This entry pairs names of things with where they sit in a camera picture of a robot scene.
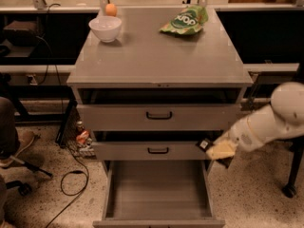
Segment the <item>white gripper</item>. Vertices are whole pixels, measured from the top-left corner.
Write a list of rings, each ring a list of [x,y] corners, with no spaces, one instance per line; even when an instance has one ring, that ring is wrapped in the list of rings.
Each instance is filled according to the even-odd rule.
[[[246,152],[252,152],[263,146],[263,142],[255,135],[248,124],[248,118],[244,117],[235,122],[228,132],[213,141],[206,149],[206,155],[211,160],[220,160],[234,157],[237,147]]]

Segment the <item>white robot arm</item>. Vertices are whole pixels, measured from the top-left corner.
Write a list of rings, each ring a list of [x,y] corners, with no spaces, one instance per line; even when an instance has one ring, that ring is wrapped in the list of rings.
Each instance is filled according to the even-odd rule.
[[[304,85],[284,83],[272,93],[271,101],[236,121],[206,149],[211,160],[232,158],[238,150],[252,152],[274,140],[304,135]]]

